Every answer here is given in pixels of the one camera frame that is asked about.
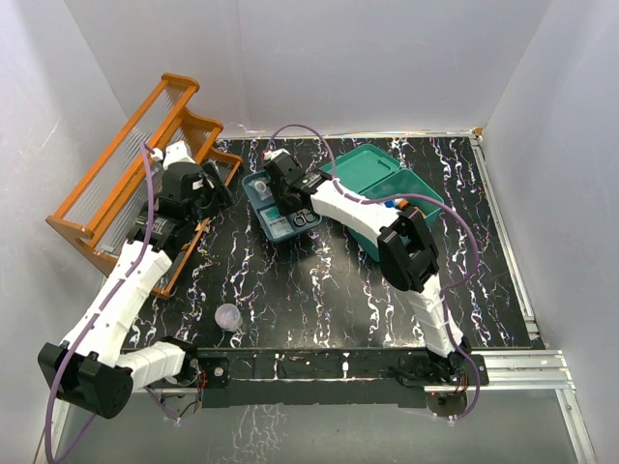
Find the black handled scissors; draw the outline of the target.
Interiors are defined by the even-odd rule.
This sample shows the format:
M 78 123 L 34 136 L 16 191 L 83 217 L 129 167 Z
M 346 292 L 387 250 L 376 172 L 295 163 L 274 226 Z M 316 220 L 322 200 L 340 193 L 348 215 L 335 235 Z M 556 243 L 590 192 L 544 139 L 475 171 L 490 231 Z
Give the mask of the black handled scissors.
M 296 227 L 310 226 L 317 221 L 317 215 L 310 210 L 304 209 L 298 211 L 292 219 Z

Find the small clear bag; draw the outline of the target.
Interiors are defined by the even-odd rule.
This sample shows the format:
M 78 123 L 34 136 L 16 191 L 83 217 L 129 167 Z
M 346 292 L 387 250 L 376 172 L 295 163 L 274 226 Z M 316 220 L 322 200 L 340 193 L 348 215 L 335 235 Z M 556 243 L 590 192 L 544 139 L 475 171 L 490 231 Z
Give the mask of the small clear bag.
M 251 187 L 261 201 L 265 201 L 267 198 L 273 196 L 270 188 L 262 179 L 254 180 L 251 183 Z

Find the blue divided tray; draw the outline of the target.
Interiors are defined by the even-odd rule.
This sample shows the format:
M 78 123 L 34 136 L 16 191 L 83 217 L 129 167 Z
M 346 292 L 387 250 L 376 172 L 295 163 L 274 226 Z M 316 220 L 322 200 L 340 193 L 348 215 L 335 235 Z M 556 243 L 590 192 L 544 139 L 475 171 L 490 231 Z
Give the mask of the blue divided tray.
M 265 171 L 246 176 L 242 186 L 262 230 L 272 243 L 293 239 L 316 227 L 322 217 L 308 209 L 283 216 L 269 187 L 270 178 Z

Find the green medicine box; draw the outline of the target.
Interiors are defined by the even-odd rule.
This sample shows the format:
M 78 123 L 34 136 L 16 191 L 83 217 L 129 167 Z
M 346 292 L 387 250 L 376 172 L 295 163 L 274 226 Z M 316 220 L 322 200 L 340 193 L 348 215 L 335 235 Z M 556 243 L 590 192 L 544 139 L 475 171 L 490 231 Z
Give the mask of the green medicine box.
M 332 174 L 335 182 L 321 183 L 310 196 L 312 209 L 332 218 L 352 231 L 359 246 L 374 260 L 379 260 L 377 238 L 379 228 L 396 218 L 394 208 L 383 202 L 391 196 L 405 198 L 419 206 L 431 227 L 437 219 L 442 200 L 429 185 L 412 170 L 372 144 L 365 144 L 335 158 L 335 165 L 321 170 Z

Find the white blue tube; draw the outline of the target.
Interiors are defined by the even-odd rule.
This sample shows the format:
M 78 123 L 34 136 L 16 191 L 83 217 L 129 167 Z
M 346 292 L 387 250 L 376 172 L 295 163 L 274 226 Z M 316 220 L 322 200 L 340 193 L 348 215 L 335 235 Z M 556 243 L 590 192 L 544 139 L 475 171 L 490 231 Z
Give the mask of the white blue tube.
M 383 204 L 388 208 L 397 208 L 398 205 L 403 201 L 402 198 L 392 198 L 385 200 Z

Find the teal white wipe packet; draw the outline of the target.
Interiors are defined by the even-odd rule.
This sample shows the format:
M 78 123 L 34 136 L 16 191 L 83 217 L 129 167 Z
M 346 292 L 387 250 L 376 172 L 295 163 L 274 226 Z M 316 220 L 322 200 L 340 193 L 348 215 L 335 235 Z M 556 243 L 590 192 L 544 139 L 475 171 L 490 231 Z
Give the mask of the teal white wipe packet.
M 274 240 L 282 239 L 294 232 L 288 219 L 280 214 L 277 206 L 265 208 L 260 214 Z

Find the brown medicine bottle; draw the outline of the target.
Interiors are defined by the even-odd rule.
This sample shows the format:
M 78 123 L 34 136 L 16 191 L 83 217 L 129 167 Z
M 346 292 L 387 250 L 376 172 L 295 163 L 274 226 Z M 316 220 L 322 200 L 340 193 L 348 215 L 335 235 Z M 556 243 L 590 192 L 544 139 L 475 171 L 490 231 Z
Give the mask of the brown medicine bottle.
M 424 211 L 417 205 L 413 205 L 411 204 L 409 201 L 405 200 L 405 199 L 401 199 L 398 203 L 397 203 L 397 209 L 401 212 L 406 212 L 408 210 L 417 212 L 418 214 L 421 215 L 422 218 L 426 217 L 426 214 L 424 213 Z

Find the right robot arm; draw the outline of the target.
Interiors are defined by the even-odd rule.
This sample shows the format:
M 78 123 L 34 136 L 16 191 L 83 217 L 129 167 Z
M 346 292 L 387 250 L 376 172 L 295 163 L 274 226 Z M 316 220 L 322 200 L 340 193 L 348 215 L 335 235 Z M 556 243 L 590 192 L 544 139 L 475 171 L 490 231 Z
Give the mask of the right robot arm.
M 388 207 L 346 188 L 332 173 L 309 171 L 284 149 L 263 155 L 270 190 L 284 214 L 307 209 L 333 219 L 372 244 L 383 278 L 412 307 L 432 375 L 451 384 L 466 369 L 470 347 L 445 303 L 438 248 L 422 213 L 410 204 Z

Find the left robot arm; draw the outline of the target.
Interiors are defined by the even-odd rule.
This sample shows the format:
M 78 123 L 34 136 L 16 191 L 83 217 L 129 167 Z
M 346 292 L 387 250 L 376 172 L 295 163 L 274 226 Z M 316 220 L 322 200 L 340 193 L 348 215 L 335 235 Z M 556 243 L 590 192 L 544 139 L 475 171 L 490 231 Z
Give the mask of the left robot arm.
M 210 162 L 171 163 L 159 192 L 149 192 L 100 293 L 58 344 L 46 343 L 38 364 L 57 399 L 105 419 L 116 417 L 133 392 L 162 379 L 180 386 L 199 374 L 194 348 L 171 336 L 125 354 L 122 347 L 140 309 L 167 274 L 194 230 L 231 203 Z

